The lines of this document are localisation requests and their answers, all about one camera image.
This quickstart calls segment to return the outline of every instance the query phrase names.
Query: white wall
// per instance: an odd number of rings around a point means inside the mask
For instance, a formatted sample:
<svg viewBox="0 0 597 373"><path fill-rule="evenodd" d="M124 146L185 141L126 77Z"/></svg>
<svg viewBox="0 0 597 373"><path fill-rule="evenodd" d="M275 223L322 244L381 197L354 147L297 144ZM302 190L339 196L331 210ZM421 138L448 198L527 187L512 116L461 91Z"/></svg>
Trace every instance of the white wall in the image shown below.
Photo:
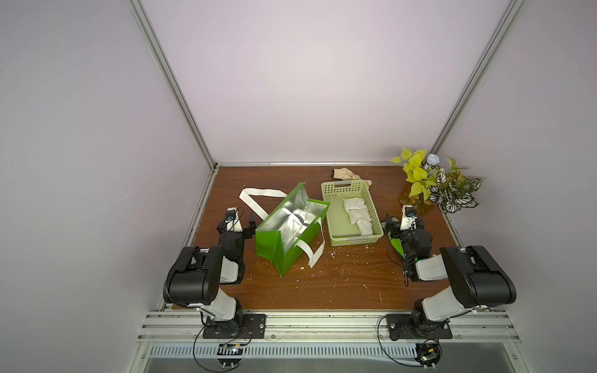
<svg viewBox="0 0 597 373"><path fill-rule="evenodd" d="M0 5L0 371L121 372L208 174L122 0Z"/></svg>
<svg viewBox="0 0 597 373"><path fill-rule="evenodd" d="M594 1L528 1L440 152L487 176L456 227L512 278L541 373L595 370L596 19Z"/></svg>
<svg viewBox="0 0 597 373"><path fill-rule="evenodd" d="M430 147L508 0L144 0L217 162Z"/></svg>

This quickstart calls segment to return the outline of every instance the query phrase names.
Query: white strap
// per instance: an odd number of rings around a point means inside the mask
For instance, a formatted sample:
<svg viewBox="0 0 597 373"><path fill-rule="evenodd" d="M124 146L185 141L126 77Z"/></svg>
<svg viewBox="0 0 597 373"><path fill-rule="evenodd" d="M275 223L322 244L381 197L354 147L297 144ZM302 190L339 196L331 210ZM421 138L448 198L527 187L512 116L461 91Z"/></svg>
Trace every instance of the white strap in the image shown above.
<svg viewBox="0 0 597 373"><path fill-rule="evenodd" d="M315 263L317 263L317 261L321 257L321 254L324 253L324 246L325 246L325 236L324 236L324 229L321 225L321 218L318 218L317 220L315 220L315 222L313 224L315 224L315 223L319 223L319 229L321 230L321 237L324 239L323 243L321 243L321 245L317 248L315 253L313 253L313 250L311 250L311 247L305 241L303 241L301 239L297 241L297 246L300 247L301 249L303 249L305 254L307 254L307 256L309 257L309 267L311 267L311 268L313 268Z"/></svg>
<svg viewBox="0 0 597 373"><path fill-rule="evenodd" d="M276 189L256 189L256 188L245 188L242 190L239 198L247 204L262 220L267 219L268 213L257 203L251 196L266 196L266 197L281 197L288 196L281 190Z"/></svg>

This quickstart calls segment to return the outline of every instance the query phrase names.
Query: brown wooden tabletop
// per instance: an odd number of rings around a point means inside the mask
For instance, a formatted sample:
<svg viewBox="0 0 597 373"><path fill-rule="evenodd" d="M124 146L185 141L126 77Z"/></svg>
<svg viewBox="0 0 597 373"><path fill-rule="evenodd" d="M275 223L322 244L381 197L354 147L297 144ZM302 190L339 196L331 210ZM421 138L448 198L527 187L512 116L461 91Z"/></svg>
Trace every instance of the brown wooden tabletop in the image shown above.
<svg viewBox="0 0 597 373"><path fill-rule="evenodd" d="M248 226L249 207L238 198L246 187L279 189L289 193L305 181L307 194L322 199L321 183L333 181L334 167L221 167L211 191L205 213L198 229L195 245L210 247L218 242L216 225L230 207L243 207L241 223ZM400 217L402 207L398 195L405 183L400 167L350 167L363 179L373 181L370 187L378 216L386 213ZM281 198L254 197L267 212L282 201ZM253 214L257 225L261 218ZM425 229L433 237L432 254L439 254L442 246L455 246L448 226L437 209L425 216ZM402 269L388 259L399 262L397 253L389 246L387 236L369 245L330 245L327 223L324 223L325 249L313 268L302 255L284 277L270 261L255 254L255 239L245 241L245 278L239 285L222 285L230 296L237 298L244 309L390 309L409 310L419 298L426 298L445 289L447 280L410 282L404 285ZM321 234L312 247L321 244Z"/></svg>

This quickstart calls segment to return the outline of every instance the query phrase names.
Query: green plastic basket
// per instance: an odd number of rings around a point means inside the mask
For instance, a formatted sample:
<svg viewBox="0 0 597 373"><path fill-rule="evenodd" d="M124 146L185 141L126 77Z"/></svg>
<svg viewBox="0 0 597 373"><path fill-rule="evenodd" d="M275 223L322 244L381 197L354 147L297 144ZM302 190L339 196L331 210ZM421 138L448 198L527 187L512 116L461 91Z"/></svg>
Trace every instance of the green plastic basket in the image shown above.
<svg viewBox="0 0 597 373"><path fill-rule="evenodd" d="M328 181L321 183L324 201L330 203L325 219L332 246L362 245L377 242L383 236L383 229L377 216L377 210L369 194L367 182L364 180ZM367 211L371 217L373 234L361 236L356 224L350 223L348 213L344 210L343 198L360 197L365 200Z"/></svg>

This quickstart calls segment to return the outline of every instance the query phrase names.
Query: silver foil lining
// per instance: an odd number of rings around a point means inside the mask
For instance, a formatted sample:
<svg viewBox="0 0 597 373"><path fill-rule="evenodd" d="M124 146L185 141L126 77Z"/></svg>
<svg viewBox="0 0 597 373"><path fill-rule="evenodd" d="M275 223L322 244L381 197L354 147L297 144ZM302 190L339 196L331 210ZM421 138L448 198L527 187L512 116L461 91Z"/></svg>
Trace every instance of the silver foil lining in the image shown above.
<svg viewBox="0 0 597 373"><path fill-rule="evenodd" d="M307 226L325 209L325 205L309 202L308 198L303 186L257 230L266 232L279 230L282 233L284 252L287 252Z"/></svg>

